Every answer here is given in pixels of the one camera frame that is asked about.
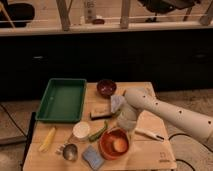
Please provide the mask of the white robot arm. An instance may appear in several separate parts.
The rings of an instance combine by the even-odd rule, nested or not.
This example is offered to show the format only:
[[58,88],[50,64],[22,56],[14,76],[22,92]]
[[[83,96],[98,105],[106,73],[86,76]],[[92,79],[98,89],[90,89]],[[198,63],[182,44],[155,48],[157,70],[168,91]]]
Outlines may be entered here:
[[213,117],[158,100],[144,89],[128,88],[124,99],[136,110],[149,111],[213,148]]

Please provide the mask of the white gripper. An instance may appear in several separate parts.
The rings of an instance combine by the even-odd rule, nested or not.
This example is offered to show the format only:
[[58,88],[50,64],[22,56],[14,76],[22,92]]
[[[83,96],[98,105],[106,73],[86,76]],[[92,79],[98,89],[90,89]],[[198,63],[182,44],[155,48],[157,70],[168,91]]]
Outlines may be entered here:
[[132,131],[137,124],[138,111],[129,104],[124,104],[117,117],[117,125],[126,131]]

